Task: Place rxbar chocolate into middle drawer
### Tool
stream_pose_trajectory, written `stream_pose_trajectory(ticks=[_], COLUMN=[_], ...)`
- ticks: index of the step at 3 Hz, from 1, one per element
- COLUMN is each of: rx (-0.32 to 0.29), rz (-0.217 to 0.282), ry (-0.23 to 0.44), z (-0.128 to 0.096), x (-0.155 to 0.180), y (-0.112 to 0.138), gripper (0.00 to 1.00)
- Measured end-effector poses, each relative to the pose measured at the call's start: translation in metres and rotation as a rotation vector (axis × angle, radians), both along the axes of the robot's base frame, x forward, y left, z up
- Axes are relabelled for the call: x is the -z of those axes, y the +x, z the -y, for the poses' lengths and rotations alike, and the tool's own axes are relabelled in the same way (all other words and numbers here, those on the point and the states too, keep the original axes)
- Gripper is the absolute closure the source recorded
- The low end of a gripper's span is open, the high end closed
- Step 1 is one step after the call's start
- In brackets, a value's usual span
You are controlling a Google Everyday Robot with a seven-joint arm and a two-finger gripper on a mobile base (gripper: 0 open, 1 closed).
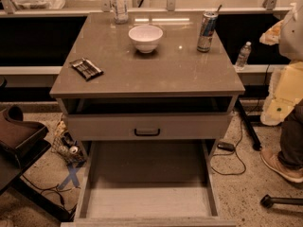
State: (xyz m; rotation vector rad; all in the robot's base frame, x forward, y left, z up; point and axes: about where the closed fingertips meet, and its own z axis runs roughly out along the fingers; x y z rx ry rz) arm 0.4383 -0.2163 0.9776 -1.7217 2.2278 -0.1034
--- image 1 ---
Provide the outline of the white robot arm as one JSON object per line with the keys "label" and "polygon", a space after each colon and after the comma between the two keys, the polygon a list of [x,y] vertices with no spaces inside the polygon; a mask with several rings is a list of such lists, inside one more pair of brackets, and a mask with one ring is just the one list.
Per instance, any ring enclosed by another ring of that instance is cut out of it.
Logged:
{"label": "white robot arm", "polygon": [[294,2],[291,6],[285,17],[259,38],[262,44],[277,44],[279,54],[290,60],[272,73],[260,116],[267,126],[283,122],[303,99],[303,4]]}

